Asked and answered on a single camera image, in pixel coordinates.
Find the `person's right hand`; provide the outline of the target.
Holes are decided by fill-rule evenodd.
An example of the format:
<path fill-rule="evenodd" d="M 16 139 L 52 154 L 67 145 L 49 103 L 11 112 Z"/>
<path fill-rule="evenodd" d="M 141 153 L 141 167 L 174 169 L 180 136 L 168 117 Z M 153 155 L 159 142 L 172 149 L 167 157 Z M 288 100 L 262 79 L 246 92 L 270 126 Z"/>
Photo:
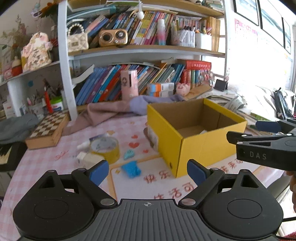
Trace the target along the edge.
<path fill-rule="evenodd" d="M 295 177 L 295 172 L 287 171 L 286 174 L 291 177 L 290 190 L 292 192 L 293 209 L 296 212 L 296 177 Z"/>

